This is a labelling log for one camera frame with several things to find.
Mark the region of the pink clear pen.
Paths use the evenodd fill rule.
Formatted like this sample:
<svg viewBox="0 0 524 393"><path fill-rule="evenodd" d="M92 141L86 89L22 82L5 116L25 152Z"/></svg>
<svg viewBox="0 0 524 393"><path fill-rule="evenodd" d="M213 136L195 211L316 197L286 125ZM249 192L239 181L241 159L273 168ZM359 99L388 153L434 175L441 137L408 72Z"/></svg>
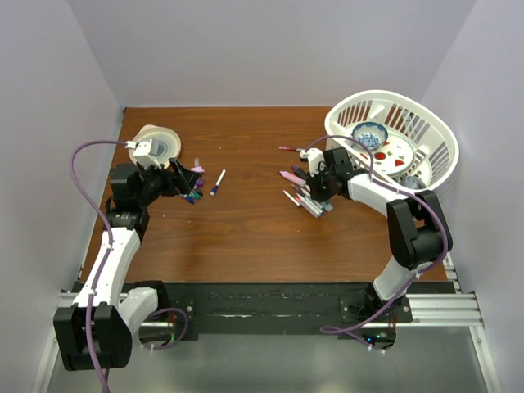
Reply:
<svg viewBox="0 0 524 393"><path fill-rule="evenodd" d="M302 195L300 195L300 194L298 194L298 193L296 194L296 196L299 198L299 200L300 200L301 202L303 202L304 204L306 204L310 209L312 209L312 210L315 210L315 209L316 209L316 207L315 207L315 205L313 204L313 202L308 201L304 196L302 196Z"/></svg>

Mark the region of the purple black highlighter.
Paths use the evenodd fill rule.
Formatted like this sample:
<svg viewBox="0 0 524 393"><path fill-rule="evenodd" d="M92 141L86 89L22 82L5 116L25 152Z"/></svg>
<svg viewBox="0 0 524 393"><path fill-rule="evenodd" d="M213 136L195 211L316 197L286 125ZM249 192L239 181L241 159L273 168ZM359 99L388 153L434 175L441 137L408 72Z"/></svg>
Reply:
<svg viewBox="0 0 524 393"><path fill-rule="evenodd" d="M302 168L295 165L293 165L291 168L293 169L293 172L296 176L300 178L306 178L307 174Z"/></svg>

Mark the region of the blue capped white marker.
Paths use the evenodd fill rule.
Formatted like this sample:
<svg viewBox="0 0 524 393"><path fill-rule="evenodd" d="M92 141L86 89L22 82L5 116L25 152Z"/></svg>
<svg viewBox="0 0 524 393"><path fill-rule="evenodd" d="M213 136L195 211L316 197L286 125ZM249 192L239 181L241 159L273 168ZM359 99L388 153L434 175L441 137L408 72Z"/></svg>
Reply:
<svg viewBox="0 0 524 393"><path fill-rule="evenodd" d="M215 185L212 187L211 191L210 191L210 195L211 196L214 196L218 189L219 189L219 186L220 184L222 183L223 179L224 179L224 176L225 174L227 173L227 170L226 169L223 169L218 177L218 179L216 180L215 182Z"/></svg>

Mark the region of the pink highlighter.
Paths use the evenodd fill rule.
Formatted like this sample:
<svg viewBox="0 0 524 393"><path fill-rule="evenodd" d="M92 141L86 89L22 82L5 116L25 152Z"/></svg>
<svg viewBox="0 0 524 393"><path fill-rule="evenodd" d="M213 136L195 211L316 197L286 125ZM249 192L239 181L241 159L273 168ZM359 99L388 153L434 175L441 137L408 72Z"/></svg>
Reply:
<svg viewBox="0 0 524 393"><path fill-rule="evenodd" d="M286 179L287 181L291 182L291 183L294 183L295 185L299 186L299 187L304 187L306 185L306 181L294 174L291 174L287 171L283 171L281 170L280 172L280 175Z"/></svg>

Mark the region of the dark purple pen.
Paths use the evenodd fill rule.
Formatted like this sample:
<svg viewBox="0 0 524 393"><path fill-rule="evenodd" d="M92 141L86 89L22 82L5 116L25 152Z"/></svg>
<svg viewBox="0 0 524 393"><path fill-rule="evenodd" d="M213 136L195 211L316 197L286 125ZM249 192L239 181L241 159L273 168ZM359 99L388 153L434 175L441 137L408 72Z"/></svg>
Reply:
<svg viewBox="0 0 524 393"><path fill-rule="evenodd" d="M295 189L296 192L298 192L300 195L302 196L305 196L305 193L302 191L301 188L295 186L295 185L292 185L292 187Z"/></svg>

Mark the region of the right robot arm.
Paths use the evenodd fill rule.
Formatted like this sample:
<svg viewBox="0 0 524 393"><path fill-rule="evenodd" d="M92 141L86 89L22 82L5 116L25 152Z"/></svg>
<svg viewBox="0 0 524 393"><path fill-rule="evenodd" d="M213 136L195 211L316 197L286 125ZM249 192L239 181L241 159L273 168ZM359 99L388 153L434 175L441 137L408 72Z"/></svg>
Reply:
<svg viewBox="0 0 524 393"><path fill-rule="evenodd" d="M366 290L361 317L384 321L418 276L443 260L453 239L438 196L429 190L405 192L373 176L369 169L354 165L340 147L318 148L300 153L308 165L306 183L318 202L335 195L365 204L386 217L391 258Z"/></svg>

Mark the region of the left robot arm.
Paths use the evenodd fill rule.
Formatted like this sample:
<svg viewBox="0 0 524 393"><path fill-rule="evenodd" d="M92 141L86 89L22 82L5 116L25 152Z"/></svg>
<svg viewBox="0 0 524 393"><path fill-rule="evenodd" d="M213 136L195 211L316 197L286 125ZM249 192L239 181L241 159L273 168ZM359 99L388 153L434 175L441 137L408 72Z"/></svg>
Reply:
<svg viewBox="0 0 524 393"><path fill-rule="evenodd" d="M141 324L168 315L161 281L139 282L124 299L120 293L147 230L148 206L159 197L188 196L200 177L175 158L166 169L132 163L113 168L105 229L92 271L72 305L58 309L53 319L66 370L125 367Z"/></svg>

